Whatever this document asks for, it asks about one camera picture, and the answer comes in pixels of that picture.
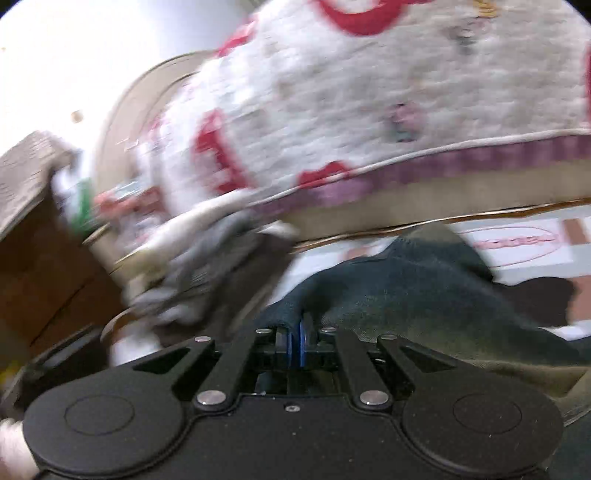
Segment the dark blue denim jeans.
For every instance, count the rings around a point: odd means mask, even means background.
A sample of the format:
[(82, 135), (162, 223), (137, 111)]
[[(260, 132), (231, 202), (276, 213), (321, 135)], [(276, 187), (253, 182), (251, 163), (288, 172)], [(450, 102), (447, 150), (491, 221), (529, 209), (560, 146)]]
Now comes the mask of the dark blue denim jeans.
[(445, 225), (403, 234), (381, 253), (315, 273), (266, 307), (252, 327), (297, 333), (310, 318), (373, 342), (394, 333), (548, 395), (565, 424), (590, 411), (590, 357), (546, 330), (564, 319), (572, 285), (541, 278), (506, 286)]

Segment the grey and dark clothes pile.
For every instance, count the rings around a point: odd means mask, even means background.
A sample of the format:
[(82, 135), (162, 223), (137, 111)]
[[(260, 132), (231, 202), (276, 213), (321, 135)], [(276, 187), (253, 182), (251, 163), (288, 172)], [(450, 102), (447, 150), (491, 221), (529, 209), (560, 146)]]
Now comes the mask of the grey and dark clothes pile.
[(224, 342), (259, 309), (290, 265), (296, 228), (264, 225), (243, 210), (197, 234), (161, 279), (132, 294), (129, 306), (163, 346), (197, 335)]

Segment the white red quilted bedspread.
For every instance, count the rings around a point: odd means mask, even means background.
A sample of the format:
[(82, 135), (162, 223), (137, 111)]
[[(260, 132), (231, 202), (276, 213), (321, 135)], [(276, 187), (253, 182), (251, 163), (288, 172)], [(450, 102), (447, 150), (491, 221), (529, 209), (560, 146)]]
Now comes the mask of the white red quilted bedspread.
[(270, 1), (208, 54), (132, 141), (133, 176), (97, 193), (132, 242), (217, 196), (259, 210), (430, 155), (590, 138), (590, 24), (565, 1)]

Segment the brown wooden nightstand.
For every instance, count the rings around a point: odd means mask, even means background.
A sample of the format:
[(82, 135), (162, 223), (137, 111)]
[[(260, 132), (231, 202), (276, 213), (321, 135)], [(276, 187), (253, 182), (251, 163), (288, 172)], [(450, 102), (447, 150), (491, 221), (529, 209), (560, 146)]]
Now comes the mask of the brown wooden nightstand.
[(52, 174), (73, 158), (33, 132), (1, 157), (1, 366), (21, 366), (123, 306), (121, 291), (60, 219)]

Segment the beige bed base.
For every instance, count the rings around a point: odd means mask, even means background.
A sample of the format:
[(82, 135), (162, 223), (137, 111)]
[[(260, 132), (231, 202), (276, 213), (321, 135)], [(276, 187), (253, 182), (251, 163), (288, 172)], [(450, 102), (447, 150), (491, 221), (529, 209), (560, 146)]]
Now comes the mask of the beige bed base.
[[(96, 192), (133, 176), (132, 141), (208, 56), (197, 51), (166, 60), (124, 93), (95, 156)], [(519, 209), (589, 200), (590, 138), (578, 135), (430, 155), (258, 208), (293, 224), (304, 240), (317, 240), (444, 218), (513, 216)]]

